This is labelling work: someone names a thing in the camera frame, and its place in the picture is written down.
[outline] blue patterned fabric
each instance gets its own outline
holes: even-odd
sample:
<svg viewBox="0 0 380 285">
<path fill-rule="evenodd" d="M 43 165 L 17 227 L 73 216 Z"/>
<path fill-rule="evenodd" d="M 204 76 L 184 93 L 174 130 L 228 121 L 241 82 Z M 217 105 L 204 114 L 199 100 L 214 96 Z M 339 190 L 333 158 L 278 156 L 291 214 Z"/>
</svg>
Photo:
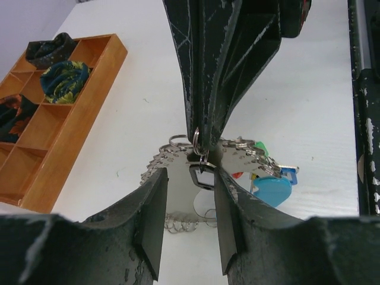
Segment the blue patterned fabric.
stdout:
<svg viewBox="0 0 380 285">
<path fill-rule="evenodd" d="M 73 104 L 90 76 L 89 67 L 79 61 L 63 61 L 49 67 L 40 78 L 50 103 Z"/>
<path fill-rule="evenodd" d="M 77 43 L 67 33 L 60 33 L 54 40 L 30 42 L 25 59 L 37 69 L 47 69 L 60 61 L 67 61 Z"/>
<path fill-rule="evenodd" d="M 38 105 L 21 94 L 1 98 L 0 141 L 16 143 L 37 108 Z"/>
</svg>

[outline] black metal frame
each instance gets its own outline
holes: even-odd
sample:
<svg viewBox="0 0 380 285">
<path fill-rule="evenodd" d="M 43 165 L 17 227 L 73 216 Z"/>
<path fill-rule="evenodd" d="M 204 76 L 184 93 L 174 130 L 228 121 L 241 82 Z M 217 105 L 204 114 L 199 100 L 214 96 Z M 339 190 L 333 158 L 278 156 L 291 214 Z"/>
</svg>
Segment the black metal frame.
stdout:
<svg viewBox="0 0 380 285">
<path fill-rule="evenodd" d="M 364 161 L 358 176 L 361 215 L 380 214 L 380 31 L 373 26 L 377 0 L 349 3 L 351 67 L 357 162 Z"/>
</svg>

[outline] white surface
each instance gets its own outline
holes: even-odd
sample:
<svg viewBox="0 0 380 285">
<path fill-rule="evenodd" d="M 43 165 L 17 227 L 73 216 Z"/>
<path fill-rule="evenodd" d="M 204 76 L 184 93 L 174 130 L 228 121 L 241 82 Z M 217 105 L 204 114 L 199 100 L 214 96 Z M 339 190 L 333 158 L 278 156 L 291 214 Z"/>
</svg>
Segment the white surface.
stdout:
<svg viewBox="0 0 380 285">
<path fill-rule="evenodd" d="M 77 5 L 59 32 L 117 33 L 129 55 L 75 163 L 54 212 L 82 221 L 139 186 L 171 135 L 186 133 L 182 82 L 161 1 Z M 279 163 L 300 167 L 280 209 L 300 218 L 357 215 L 346 1 L 313 1 L 297 39 L 279 53 L 235 109 L 225 138 L 265 142 Z M 159 284 L 227 284 L 217 232 L 165 233 Z"/>
</svg>

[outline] wooden compartment organizer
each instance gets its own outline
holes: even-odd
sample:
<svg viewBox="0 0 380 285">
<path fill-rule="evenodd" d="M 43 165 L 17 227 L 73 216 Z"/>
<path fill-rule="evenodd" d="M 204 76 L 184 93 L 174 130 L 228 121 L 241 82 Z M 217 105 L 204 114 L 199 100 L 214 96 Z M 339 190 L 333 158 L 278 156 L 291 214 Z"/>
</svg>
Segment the wooden compartment organizer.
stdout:
<svg viewBox="0 0 380 285">
<path fill-rule="evenodd" d="M 117 35 L 75 39 L 70 61 L 92 72 L 74 104 L 50 104 L 40 85 L 44 70 L 25 53 L 0 84 L 0 98 L 21 93 L 39 107 L 15 144 L 0 142 L 0 202 L 51 212 L 127 51 Z"/>
</svg>

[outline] green patterned fabric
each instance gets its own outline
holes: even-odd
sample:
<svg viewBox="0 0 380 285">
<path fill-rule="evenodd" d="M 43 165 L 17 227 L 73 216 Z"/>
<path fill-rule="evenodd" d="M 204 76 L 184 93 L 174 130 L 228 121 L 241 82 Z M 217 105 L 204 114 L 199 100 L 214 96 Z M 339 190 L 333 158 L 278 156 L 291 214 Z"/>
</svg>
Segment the green patterned fabric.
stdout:
<svg viewBox="0 0 380 285">
<path fill-rule="evenodd" d="M 62 61 L 49 67 L 40 78 L 50 103 L 73 104 L 90 76 L 89 67 L 78 61 Z"/>
</svg>

